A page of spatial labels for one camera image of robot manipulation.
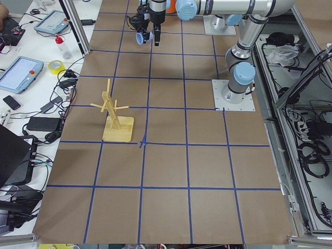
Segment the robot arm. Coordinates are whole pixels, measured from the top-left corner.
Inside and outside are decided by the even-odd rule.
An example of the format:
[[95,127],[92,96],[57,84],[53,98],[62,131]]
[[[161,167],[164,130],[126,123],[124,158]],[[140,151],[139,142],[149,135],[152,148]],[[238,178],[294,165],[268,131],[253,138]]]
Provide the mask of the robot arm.
[[292,8],[295,1],[176,1],[178,17],[189,21],[197,15],[249,15],[240,35],[237,47],[249,50],[253,47],[267,20]]
[[256,70],[249,59],[267,21],[267,17],[259,14],[250,15],[240,26],[240,37],[237,43],[226,53],[230,79],[222,89],[222,96],[231,104],[239,104],[244,100],[246,90],[255,78]]

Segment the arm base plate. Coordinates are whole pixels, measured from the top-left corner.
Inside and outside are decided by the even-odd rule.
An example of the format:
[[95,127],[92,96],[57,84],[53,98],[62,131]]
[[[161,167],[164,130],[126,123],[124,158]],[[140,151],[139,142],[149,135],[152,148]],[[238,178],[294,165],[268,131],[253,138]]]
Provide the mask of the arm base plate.
[[206,35],[235,36],[235,26],[239,22],[237,15],[209,15],[203,17]]
[[254,112],[255,106],[250,87],[244,93],[234,93],[228,88],[229,80],[212,80],[214,106],[219,111]]

